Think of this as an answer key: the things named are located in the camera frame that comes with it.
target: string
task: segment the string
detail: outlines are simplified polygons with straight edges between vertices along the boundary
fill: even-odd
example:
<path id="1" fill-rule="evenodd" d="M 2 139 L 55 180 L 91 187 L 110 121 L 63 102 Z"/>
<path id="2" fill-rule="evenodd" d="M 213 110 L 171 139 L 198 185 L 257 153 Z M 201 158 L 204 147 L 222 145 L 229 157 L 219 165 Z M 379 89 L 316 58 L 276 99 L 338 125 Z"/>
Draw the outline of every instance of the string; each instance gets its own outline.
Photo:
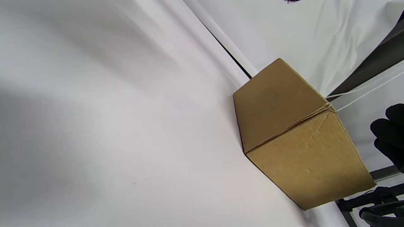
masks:
<path id="1" fill-rule="evenodd" d="M 400 74 L 398 74 L 398 75 L 394 76 L 394 77 L 393 77 L 393 78 L 391 78 L 390 80 L 388 80 L 388 81 L 386 81 L 386 82 L 384 82 L 384 83 L 380 84 L 379 86 L 375 87 L 374 89 L 372 89 L 372 90 L 370 90 L 370 91 L 366 92 L 365 94 L 363 94 L 363 95 L 359 96 L 358 98 L 354 99 L 352 102 L 350 102 L 350 103 L 346 104 L 345 106 L 343 106 L 343 107 L 341 107 L 341 108 L 337 109 L 337 111 L 340 111 L 340 110 L 343 110 L 343 109 L 347 108 L 348 106 L 350 106 L 350 105 L 351 105 L 351 104 L 353 104 L 354 102 L 356 102 L 356 101 L 358 101 L 359 99 L 361 99 L 361 98 L 365 97 L 366 95 L 370 94 L 371 92 L 373 92 L 373 91 L 375 91 L 375 90 L 379 89 L 380 87 L 382 87 L 382 86 L 384 86 L 385 84 L 387 84 L 387 83 L 391 82 L 392 80 L 396 79 L 397 77 L 399 77 L 399 76 L 400 76 L 400 75 L 402 75 L 402 74 L 404 74 L 404 71 L 403 71 L 403 72 L 401 72 Z"/>
<path id="2" fill-rule="evenodd" d="M 382 80 L 382 79 L 384 79 L 384 78 L 390 76 L 391 74 L 397 72 L 398 70 L 400 70 L 400 69 L 403 68 L 403 67 L 404 67 L 404 65 L 403 65 L 403 66 L 400 66 L 398 69 L 396 69 L 396 70 L 394 70 L 394 71 L 392 71 L 392 72 L 390 72 L 390 73 L 388 73 L 388 74 L 386 74 L 386 75 L 380 77 L 379 79 L 377 79 L 377 80 L 375 80 L 375 81 L 369 83 L 368 85 L 366 85 L 366 86 L 364 86 L 364 87 L 361 87 L 361 88 L 358 88 L 358 89 L 355 89 L 355 90 L 351 90 L 351 91 L 348 91 L 348 92 L 345 92 L 345 93 L 341 93 L 341 94 L 329 95 L 329 96 L 327 96 L 327 98 L 338 97 L 338 96 L 341 96 L 341 95 L 347 95 L 347 94 L 351 94 L 351 93 L 354 93 L 354 92 L 363 90 L 363 89 L 369 87 L 370 85 L 376 83 L 377 81 L 380 81 L 380 80 Z"/>

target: box flap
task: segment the box flap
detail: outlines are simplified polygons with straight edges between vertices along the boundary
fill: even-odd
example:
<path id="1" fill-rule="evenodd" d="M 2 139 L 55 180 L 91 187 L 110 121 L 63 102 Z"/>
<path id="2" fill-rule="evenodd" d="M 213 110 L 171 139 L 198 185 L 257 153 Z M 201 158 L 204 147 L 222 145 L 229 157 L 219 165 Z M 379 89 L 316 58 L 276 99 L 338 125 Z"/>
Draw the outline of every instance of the box flap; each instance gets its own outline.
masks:
<path id="1" fill-rule="evenodd" d="M 282 59 L 236 91 L 234 105 L 245 153 L 330 107 Z"/>

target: black glove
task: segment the black glove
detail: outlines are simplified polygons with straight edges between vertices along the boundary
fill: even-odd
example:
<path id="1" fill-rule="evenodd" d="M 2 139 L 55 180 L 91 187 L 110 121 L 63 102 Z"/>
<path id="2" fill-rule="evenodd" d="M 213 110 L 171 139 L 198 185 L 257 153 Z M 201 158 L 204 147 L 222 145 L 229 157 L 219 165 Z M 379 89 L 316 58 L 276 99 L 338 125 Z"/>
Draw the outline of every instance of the black glove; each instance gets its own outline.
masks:
<path id="1" fill-rule="evenodd" d="M 404 173 L 404 104 L 390 106 L 387 119 L 377 119 L 370 130 L 377 137 L 375 147 Z"/>

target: cardboard box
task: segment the cardboard box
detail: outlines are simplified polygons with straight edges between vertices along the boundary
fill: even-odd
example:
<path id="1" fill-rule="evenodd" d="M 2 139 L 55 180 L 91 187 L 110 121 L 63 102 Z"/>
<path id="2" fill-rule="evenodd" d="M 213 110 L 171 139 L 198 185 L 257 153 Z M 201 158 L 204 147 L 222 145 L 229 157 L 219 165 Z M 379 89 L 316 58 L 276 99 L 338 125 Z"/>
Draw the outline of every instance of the cardboard box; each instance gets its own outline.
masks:
<path id="1" fill-rule="evenodd" d="M 246 156 L 303 210 L 375 186 L 335 109 L 282 59 L 233 97 Z"/>

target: white surface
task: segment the white surface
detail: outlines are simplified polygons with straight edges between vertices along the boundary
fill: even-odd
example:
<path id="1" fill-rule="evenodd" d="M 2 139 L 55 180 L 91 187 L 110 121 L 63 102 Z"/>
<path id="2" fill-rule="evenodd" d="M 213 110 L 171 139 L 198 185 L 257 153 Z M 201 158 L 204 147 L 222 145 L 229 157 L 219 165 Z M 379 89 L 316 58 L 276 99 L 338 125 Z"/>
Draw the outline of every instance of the white surface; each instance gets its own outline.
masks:
<path id="1" fill-rule="evenodd" d="M 283 58 L 326 96 L 397 23 L 403 0 L 184 0 L 251 74 Z"/>
<path id="2" fill-rule="evenodd" d="M 373 81 L 386 76 L 380 81 L 377 81 L 358 92 L 341 96 L 333 100 L 332 104 L 336 109 L 345 106 L 352 100 L 360 97 L 403 71 L 404 61 L 368 80 L 357 88 L 364 87 Z M 369 171 L 393 165 L 393 163 L 373 145 L 376 137 L 370 130 L 370 124 L 376 119 L 386 118 L 385 111 L 389 106 L 397 103 L 404 103 L 403 85 L 404 75 L 400 75 L 386 85 L 369 93 L 357 102 L 338 112 L 343 125 L 347 129 L 348 134 L 358 149 L 360 156 Z"/>
<path id="3" fill-rule="evenodd" d="M 247 78 L 167 2 L 0 1 L 0 226 L 343 226 L 243 155 Z"/>

